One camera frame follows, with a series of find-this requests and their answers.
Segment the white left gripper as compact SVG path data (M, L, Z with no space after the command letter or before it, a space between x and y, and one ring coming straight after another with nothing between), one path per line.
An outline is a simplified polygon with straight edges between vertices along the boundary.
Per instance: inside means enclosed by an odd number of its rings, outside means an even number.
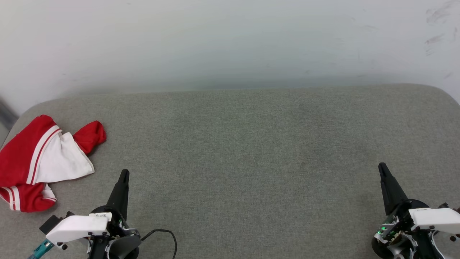
M68 212L66 217L51 216L45 223L46 241L62 250L71 241L87 247L89 259L136 259L140 233L130 228L128 219L128 169L123 169L108 202L87 216Z

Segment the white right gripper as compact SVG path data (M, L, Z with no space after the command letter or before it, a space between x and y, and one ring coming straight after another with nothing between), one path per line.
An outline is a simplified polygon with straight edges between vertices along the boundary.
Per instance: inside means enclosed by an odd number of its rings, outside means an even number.
M435 235L443 232L457 241L459 211L446 203L432 209L419 200L408 199L386 163L379 163L378 171L387 218L371 241L374 253L382 259L445 259Z

